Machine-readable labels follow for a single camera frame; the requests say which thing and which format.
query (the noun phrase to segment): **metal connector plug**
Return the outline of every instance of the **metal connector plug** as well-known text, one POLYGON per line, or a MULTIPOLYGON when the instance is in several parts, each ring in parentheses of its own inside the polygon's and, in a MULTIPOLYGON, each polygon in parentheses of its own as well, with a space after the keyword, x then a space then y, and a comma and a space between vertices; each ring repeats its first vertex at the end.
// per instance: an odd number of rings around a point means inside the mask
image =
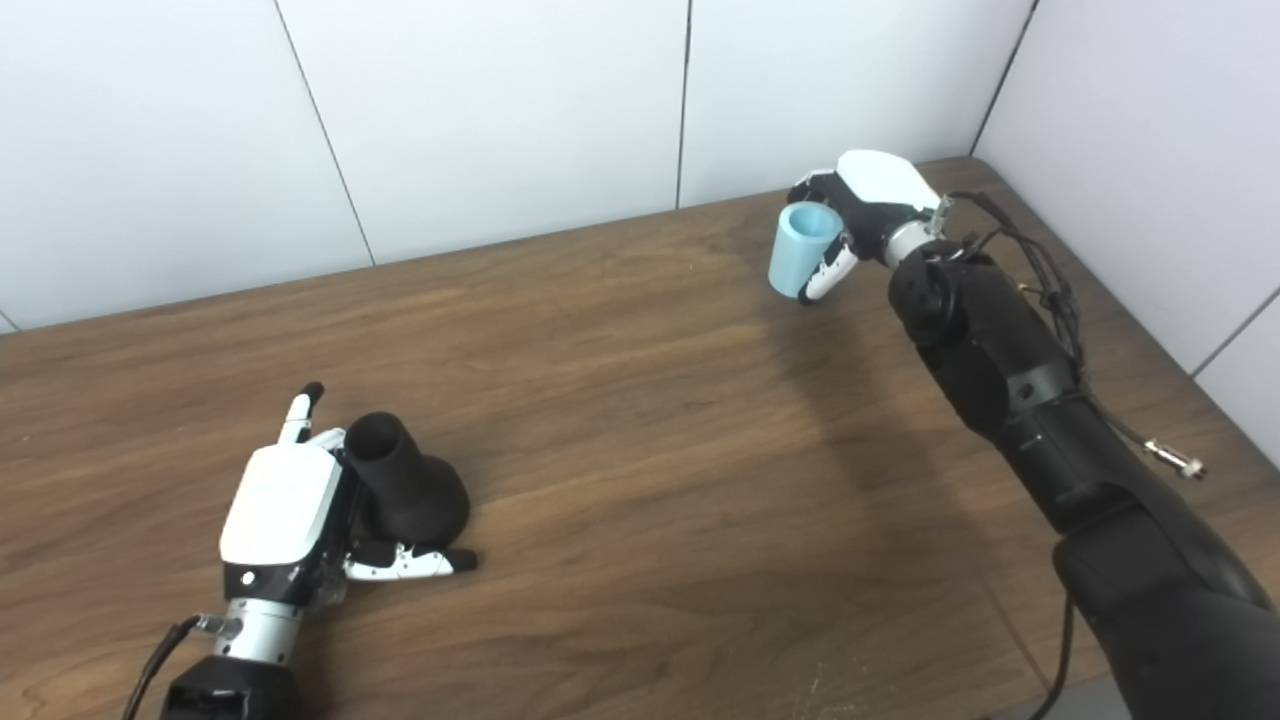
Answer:
POLYGON ((195 629, 230 641, 236 639, 236 635, 244 629, 244 623, 238 618, 223 618, 221 615, 201 612, 195 629))
POLYGON ((1204 475, 1208 474, 1208 469, 1201 462, 1198 457, 1192 457, 1189 455, 1183 455, 1172 447, 1166 445, 1160 445, 1155 439, 1148 439, 1142 443, 1142 448, 1146 450, 1152 457, 1169 465, 1183 478, 1203 480, 1204 475))
POLYGON ((942 231, 947 224, 947 215, 951 214, 951 208, 955 206, 956 199, 950 195, 943 195, 938 201, 938 206, 933 210, 933 215, 929 217, 929 224, 925 227, 925 232, 933 240, 942 240, 942 231))

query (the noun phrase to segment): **white wall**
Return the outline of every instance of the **white wall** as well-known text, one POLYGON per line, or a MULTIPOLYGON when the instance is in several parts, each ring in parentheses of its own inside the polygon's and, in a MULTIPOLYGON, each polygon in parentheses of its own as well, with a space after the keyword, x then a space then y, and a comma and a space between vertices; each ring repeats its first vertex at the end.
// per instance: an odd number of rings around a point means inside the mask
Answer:
POLYGON ((1272 459, 1280 5, 1044 0, 977 147, 1272 459))
POLYGON ((270 1, 0 4, 19 328, 369 264, 270 1))
POLYGON ((0 310, 31 328, 669 210, 681 152, 686 204, 854 146, 963 154, 1029 3, 12 0, 0 310))
POLYGON ((379 263, 669 210, 686 0, 282 0, 379 263))
POLYGON ((966 155, 1030 0, 694 0, 680 204, 966 155))
POLYGON ((1196 378, 1276 466, 1280 466, 1280 302, 1271 301, 1196 378))

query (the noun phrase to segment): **black cable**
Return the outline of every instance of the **black cable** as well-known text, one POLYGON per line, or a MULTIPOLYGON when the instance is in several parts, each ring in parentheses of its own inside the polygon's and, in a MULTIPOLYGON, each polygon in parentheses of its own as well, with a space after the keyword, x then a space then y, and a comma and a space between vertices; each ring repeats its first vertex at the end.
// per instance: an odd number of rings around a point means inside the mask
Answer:
POLYGON ((160 666, 164 665, 165 660, 169 660, 169 655, 173 653, 174 648, 191 633, 191 629, 200 623, 200 615, 192 615, 182 623, 169 628, 165 633, 164 639, 160 644, 151 652, 151 657, 147 664, 142 666, 142 675, 138 676, 138 684, 133 687, 133 694, 129 696, 129 702, 124 706, 124 715, 120 720, 133 720, 138 714, 138 706, 142 705, 142 696, 147 692, 147 685, 151 684, 151 679, 156 676, 160 671, 160 666))
POLYGON ((1066 347, 1075 360, 1082 379, 1085 378, 1084 341, 1080 336, 1080 310, 1075 304, 1071 284, 1059 266, 1053 255, 1039 241, 1028 237, 1014 224, 1012 218, 984 192, 952 192, 951 197, 969 200, 996 220, 998 227, 988 232, 980 241, 969 247, 968 255, 980 252, 987 243, 998 236, 1006 236, 1018 243, 1027 264, 1030 265, 1039 283, 1039 305, 1053 320, 1053 334, 1066 347))
POLYGON ((1098 411, 1098 415, 1102 415, 1102 419, 1106 420, 1108 425, 1115 428, 1117 433, 1132 439, 1134 443, 1139 446, 1146 446, 1147 438, 1138 434, 1138 430, 1130 428, 1128 424, 1124 423, 1124 420, 1112 415, 1111 411, 1107 410, 1105 405, 1102 405, 1102 401, 1100 401, 1096 396, 1093 396, 1093 393, 1089 393, 1089 401, 1093 402, 1093 409, 1098 411))
POLYGON ((1048 689, 1048 694, 1044 696, 1044 702, 1032 712, 1027 720, 1044 720, 1050 710, 1053 710, 1053 705, 1057 698, 1062 696, 1062 691, 1066 688, 1066 675, 1071 666, 1071 635, 1075 629, 1075 605, 1071 603, 1071 598, 1066 598, 1066 612, 1062 615, 1062 648, 1057 656, 1057 675, 1053 678, 1053 684, 1048 689))

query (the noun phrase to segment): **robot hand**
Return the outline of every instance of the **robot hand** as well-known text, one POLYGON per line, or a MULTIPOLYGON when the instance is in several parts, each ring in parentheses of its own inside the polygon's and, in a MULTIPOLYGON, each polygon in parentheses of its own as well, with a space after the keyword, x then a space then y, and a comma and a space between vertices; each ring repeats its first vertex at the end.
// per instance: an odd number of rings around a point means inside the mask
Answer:
POLYGON ((133 717, 160 664, 192 629, 214 651, 175 679, 163 720, 292 720, 301 694, 288 662, 306 611, 340 602, 347 580, 388 582, 474 570, 476 555, 445 550, 470 501, 457 473, 422 456, 387 413, 311 436, 324 393, 293 398, 275 445, 250 456, 223 525, 225 616, 174 625, 143 669, 125 708, 133 717))
POLYGON ((801 200, 823 202, 845 222, 800 288, 804 305, 826 296, 859 260, 896 268, 920 245, 940 240, 951 208, 909 160, 877 150, 850 150, 835 170, 808 173, 787 195, 787 202, 801 200))

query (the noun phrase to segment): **black object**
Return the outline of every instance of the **black object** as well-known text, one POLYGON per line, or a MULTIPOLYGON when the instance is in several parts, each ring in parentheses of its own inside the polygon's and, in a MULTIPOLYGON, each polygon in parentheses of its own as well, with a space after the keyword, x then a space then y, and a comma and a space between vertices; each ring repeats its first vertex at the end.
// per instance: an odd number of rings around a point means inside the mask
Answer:
MULTIPOLYGON (((302 391, 298 395, 307 396, 307 400, 311 401, 311 410, 315 410, 316 402, 320 402, 320 398, 324 397, 324 383, 311 380, 302 386, 302 391)), ((310 411, 307 413, 307 418, 311 418, 310 411)), ((298 433, 298 442, 307 442, 308 439, 311 439, 311 428, 302 428, 302 432, 298 433)))
MULTIPOLYGON (((420 557, 426 552, 425 547, 415 547, 413 557, 420 557)), ((474 550, 442 550, 439 552, 453 566, 454 573, 470 573, 480 566, 480 556, 474 550)))
POLYGON ((1075 603, 1070 596, 1066 598, 1066 609, 1062 611, 1062 642, 1057 652, 1057 673, 1053 675, 1053 684, 1050 685, 1044 701, 1027 720, 1044 720, 1048 712, 1057 705, 1057 698, 1062 697, 1066 689, 1066 676, 1071 673, 1071 637, 1075 634, 1075 603))
POLYGON ((164 638, 160 639, 160 644, 151 652, 151 657, 147 659, 147 664, 142 666, 142 674, 138 675, 138 682, 133 685, 133 693, 129 694, 129 701, 124 705, 123 720, 133 720, 138 714, 138 706, 142 705, 142 696, 147 692, 147 685, 151 684, 151 679, 156 676, 160 671, 160 666, 164 665, 165 660, 173 655, 173 651, 182 644, 182 641, 187 639, 191 634, 192 628, 200 623, 200 615, 192 615, 182 623, 169 628, 164 638))
POLYGON ((282 665, 210 655, 178 675, 164 720, 302 720, 302 693, 282 665))
POLYGON ((1053 565, 1134 720, 1280 717, 1280 616, 1257 579, 1124 445, 1014 282, 945 245, 899 264, 890 304, 1062 536, 1053 565))
POLYGON ((404 423, 370 413, 347 430, 347 460, 369 488, 364 520, 383 539, 443 548, 467 524, 471 500, 452 465, 422 455, 404 423))

